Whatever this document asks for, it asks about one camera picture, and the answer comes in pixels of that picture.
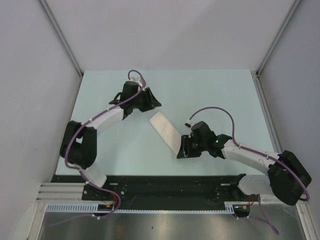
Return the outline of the white cloth napkin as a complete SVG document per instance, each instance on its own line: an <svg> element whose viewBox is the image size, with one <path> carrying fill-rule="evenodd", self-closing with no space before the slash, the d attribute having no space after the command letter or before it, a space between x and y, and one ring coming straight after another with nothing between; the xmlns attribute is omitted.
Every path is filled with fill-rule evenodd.
<svg viewBox="0 0 320 240"><path fill-rule="evenodd" d="M181 134L161 112L157 112L152 116L149 122L165 144L177 156L181 147Z"/></svg>

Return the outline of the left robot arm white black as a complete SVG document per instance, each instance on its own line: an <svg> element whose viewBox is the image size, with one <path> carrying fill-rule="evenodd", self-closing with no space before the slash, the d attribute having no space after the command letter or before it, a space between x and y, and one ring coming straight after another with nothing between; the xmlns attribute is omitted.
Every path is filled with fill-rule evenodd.
<svg viewBox="0 0 320 240"><path fill-rule="evenodd" d="M94 185L93 194L98 199L105 200L111 188L105 184L107 176L96 163L99 134L124 120L135 109L143 113L161 106L145 83L126 81L106 110L84 123L74 120L67 123L59 155L64 158L66 167L78 170L86 182Z"/></svg>

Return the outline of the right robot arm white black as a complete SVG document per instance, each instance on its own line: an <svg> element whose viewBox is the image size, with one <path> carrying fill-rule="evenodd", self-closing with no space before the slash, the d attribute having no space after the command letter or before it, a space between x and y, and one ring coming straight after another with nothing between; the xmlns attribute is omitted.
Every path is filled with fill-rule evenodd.
<svg viewBox="0 0 320 240"><path fill-rule="evenodd" d="M272 193L290 206L302 199L312 181L296 155L288 150L268 153L236 145L231 136L216 135L204 121L186 126L190 134L181 136L177 159L198 158L208 152L214 158L240 162L265 174Z"/></svg>

